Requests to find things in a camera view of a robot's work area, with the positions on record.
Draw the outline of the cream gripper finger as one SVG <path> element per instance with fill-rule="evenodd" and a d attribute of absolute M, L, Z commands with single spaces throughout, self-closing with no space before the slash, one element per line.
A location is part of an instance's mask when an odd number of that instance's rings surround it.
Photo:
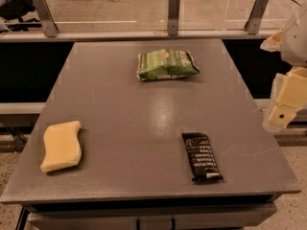
<path fill-rule="evenodd" d="M 278 127 L 272 125 L 269 122 L 269 114 L 270 111 L 266 108 L 263 110 L 263 122 L 262 122 L 262 128 L 267 131 L 267 132 L 277 132 L 278 131 Z"/>
<path fill-rule="evenodd" d="M 269 122 L 276 127 L 286 127 L 296 116 L 296 112 L 282 105 L 272 105 L 268 108 L 270 111 Z"/>

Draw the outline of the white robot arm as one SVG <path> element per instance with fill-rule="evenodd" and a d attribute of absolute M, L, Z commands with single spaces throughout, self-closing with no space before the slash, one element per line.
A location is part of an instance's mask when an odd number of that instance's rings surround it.
<path fill-rule="evenodd" d="M 279 52 L 292 68 L 277 73 L 272 82 L 271 101 L 265 110 L 262 127 L 268 132 L 285 129 L 307 104 L 307 3 L 261 44 L 268 52 Z"/>

